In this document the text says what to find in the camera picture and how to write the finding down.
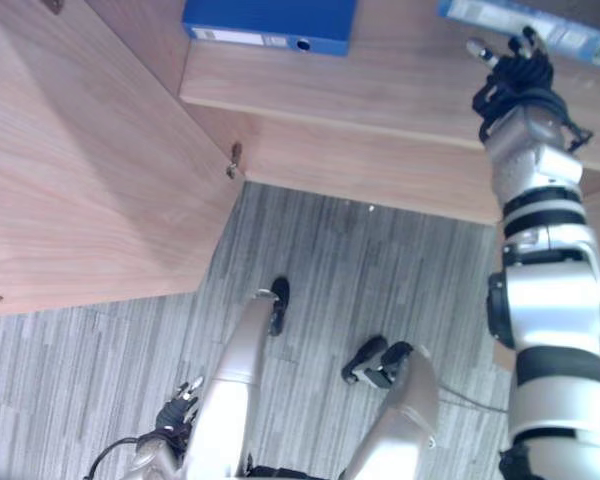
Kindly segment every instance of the black cable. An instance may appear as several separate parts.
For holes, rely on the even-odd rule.
[[[533,30],[525,33],[535,35]],[[571,117],[565,101],[552,89],[553,65],[543,49],[537,49],[531,57],[520,53],[520,42],[514,37],[509,48],[514,56],[504,55],[487,77],[484,87],[473,97],[473,110],[483,118],[478,137],[484,143],[489,129],[499,119],[517,106],[535,106],[551,112],[567,127],[574,139],[568,148],[575,152],[593,137],[593,132],[578,126]]]
[[[471,405],[474,405],[478,408],[482,408],[483,410],[488,410],[490,412],[494,412],[494,413],[508,413],[508,410],[505,410],[504,408],[498,408],[498,407],[492,407],[491,405],[487,405],[485,403],[481,403],[478,402],[477,400],[474,400],[473,398],[469,398],[466,395],[454,390],[453,388],[451,388],[450,386],[440,382],[440,388],[442,390],[444,390],[445,392],[450,393],[451,395],[455,395],[458,398],[461,398],[462,400],[464,400],[467,403],[470,403]]]
[[[105,448],[100,453],[100,455],[98,455],[98,458],[96,458],[95,461],[91,464],[91,468],[89,469],[89,474],[84,476],[82,478],[82,480],[93,480],[93,477],[96,474],[96,468],[98,468],[98,465],[100,464],[100,462],[102,460],[104,460],[104,458],[107,455],[109,455],[111,450],[113,450],[114,448],[116,448],[119,445],[135,444],[135,443],[138,443],[138,439],[136,437],[121,438],[120,440],[113,442],[111,445],[109,445],[107,448]]]

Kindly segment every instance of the wooden panel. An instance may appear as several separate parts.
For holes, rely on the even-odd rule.
[[[198,42],[181,97],[480,150],[470,104],[486,69],[464,48],[476,33],[484,32],[438,18],[435,2],[360,0],[348,57]],[[596,132],[583,160],[600,170],[600,70],[562,59],[556,68],[573,117]]]
[[[249,180],[493,224],[482,151],[301,122],[263,119]]]
[[[84,2],[0,0],[0,314],[195,289],[225,167]]]
[[[580,180],[580,189],[585,198],[594,193],[600,193],[600,172],[585,169],[582,180]]]
[[[183,0],[87,0],[87,3],[177,97],[189,51],[189,36],[180,22]],[[199,105],[185,108],[227,157],[236,141],[243,144],[244,155],[249,154],[253,123],[250,115]]]

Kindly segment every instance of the wooden shelf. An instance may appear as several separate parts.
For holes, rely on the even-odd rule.
[[[180,96],[197,105],[482,151],[470,99],[487,72],[464,48],[477,33],[484,36],[437,17],[434,2],[360,0],[347,57],[196,42]],[[600,170],[600,69],[556,59],[556,70],[556,90],[573,118],[596,132],[582,159]]]

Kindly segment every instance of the cable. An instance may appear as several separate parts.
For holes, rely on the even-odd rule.
[[[113,442],[111,445],[109,445],[107,448],[105,448],[100,453],[100,455],[98,455],[98,458],[95,459],[95,461],[91,465],[91,468],[89,469],[89,474],[86,475],[85,477],[83,477],[82,480],[93,480],[93,477],[96,474],[96,468],[98,468],[98,465],[100,464],[100,462],[102,460],[104,460],[104,457],[106,457],[111,452],[111,450],[113,450],[114,448],[116,448],[119,445],[135,444],[135,443],[138,443],[138,439],[136,437],[121,438],[120,440]]]
[[[454,390],[453,388],[451,388],[450,386],[440,382],[440,388],[442,390],[444,390],[445,392],[450,393],[451,395],[455,395],[458,398],[461,398],[462,400],[464,400],[467,403],[470,403],[471,405],[474,405],[478,408],[482,408],[483,410],[488,410],[490,412],[494,412],[494,413],[508,413],[508,410],[505,410],[504,408],[498,408],[498,407],[492,407],[491,405],[487,405],[485,403],[481,403],[478,402],[477,400],[474,400],[472,398],[467,397],[466,395],[463,395],[462,393]]]

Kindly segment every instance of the silver robot leg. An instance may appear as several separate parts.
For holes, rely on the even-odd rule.
[[[438,403],[433,366],[426,351],[416,347],[341,480],[415,478],[422,451],[435,445]]]
[[[275,294],[261,290],[247,304],[207,387],[181,478],[244,476],[260,394],[264,342],[276,300]]]

